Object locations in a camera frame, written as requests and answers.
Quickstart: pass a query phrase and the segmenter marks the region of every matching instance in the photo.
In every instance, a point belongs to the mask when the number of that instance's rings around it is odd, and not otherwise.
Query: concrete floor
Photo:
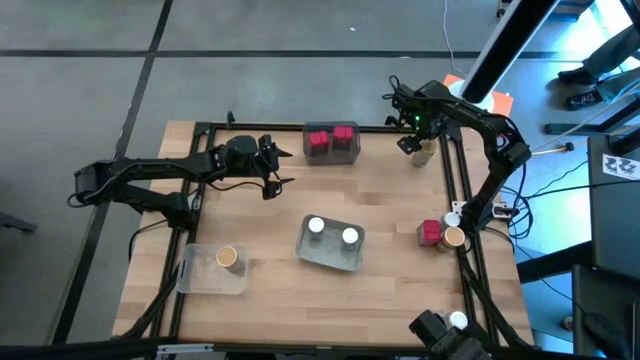
[[[147,50],[163,0],[5,0],[0,55],[10,49]],[[455,51],[480,51],[498,20],[495,1],[449,0]],[[440,0],[181,0],[171,8],[160,50],[446,51]],[[604,42],[590,12],[577,23],[548,22],[526,51],[560,52],[555,60],[517,60],[497,90],[515,98],[512,112],[527,142],[547,139],[547,122],[579,122],[598,109],[567,112],[579,89],[553,81]],[[455,73],[443,58],[157,58],[127,155],[157,154],[167,120],[303,122],[335,119],[382,124],[387,77],[419,86]],[[113,154],[144,58],[0,56],[0,211],[38,223],[23,236],[0,232],[0,344],[44,343],[78,253],[90,210],[70,209],[73,172]],[[456,59],[468,71],[473,59]],[[534,158],[525,193],[586,160],[585,148]],[[515,186],[519,175],[509,184]],[[560,186],[587,181],[586,168]],[[536,201],[548,230],[534,227],[521,245],[547,253],[589,239],[567,223],[588,223],[588,195]],[[109,210],[70,341],[107,339],[127,271],[126,242],[140,216]]]

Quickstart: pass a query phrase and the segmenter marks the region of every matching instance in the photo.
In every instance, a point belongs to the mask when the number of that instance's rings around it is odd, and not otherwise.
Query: gray tray
[[[310,237],[308,224],[314,217],[324,220],[324,230],[320,240],[312,240]],[[353,228],[358,232],[359,241],[353,249],[346,249],[342,245],[342,231],[346,228]],[[340,270],[355,271],[362,263],[363,249],[364,229],[361,226],[312,214],[305,216],[302,220],[296,255],[303,260]]]

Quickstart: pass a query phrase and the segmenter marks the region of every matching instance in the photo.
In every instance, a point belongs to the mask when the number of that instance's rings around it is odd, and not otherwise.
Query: red cube
[[[309,134],[309,147],[312,155],[318,155],[329,151],[329,133],[317,131]]]
[[[418,245],[433,246],[440,242],[440,221],[425,220],[418,226]]]
[[[349,150],[353,140],[353,128],[351,126],[336,126],[333,128],[333,146]]]

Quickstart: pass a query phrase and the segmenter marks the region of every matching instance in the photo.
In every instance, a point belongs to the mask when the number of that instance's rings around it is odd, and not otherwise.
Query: wooden tabletop
[[[169,121],[159,157],[186,156],[194,124]],[[215,143],[264,133],[218,130]],[[440,149],[425,168],[417,169],[397,147],[399,135],[361,134],[362,151],[353,166],[310,167],[302,154],[301,133],[268,133],[279,148],[294,154],[280,160],[279,175],[296,180],[269,201],[262,200],[256,187],[222,193],[207,188],[196,241],[246,247],[251,258],[249,286],[236,296],[187,295],[181,340],[420,347],[408,329],[416,316],[426,309],[464,309],[455,255],[416,244],[418,224],[448,210]],[[487,175],[487,161],[479,135],[469,130],[464,137],[476,192]],[[225,179],[222,184],[239,181]],[[169,193],[179,191],[180,185],[181,180],[154,180],[151,189]],[[457,189],[462,194],[459,182]],[[296,257],[298,231],[307,214],[365,229],[359,270],[339,272]],[[161,219],[160,214],[147,213],[141,226]],[[493,226],[506,231],[501,223]],[[138,236],[114,334],[129,329],[157,294],[170,233],[158,227]],[[511,246],[489,232],[482,233],[482,242],[495,303],[520,336],[532,341]],[[163,334],[172,309],[170,298]]]

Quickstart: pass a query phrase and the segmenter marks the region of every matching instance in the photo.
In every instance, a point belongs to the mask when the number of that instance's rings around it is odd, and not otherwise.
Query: white cap
[[[443,220],[447,226],[460,226],[460,216],[454,212],[446,213]]]
[[[354,228],[346,228],[342,232],[342,241],[346,244],[355,244],[358,241],[358,232]]]
[[[467,320],[467,316],[460,311],[454,311],[451,314],[448,314],[447,322],[451,326],[455,326],[460,330],[466,328],[467,325],[469,325],[469,320]]]
[[[309,230],[313,233],[319,233],[324,229],[324,221],[319,217],[314,217],[309,220]]]

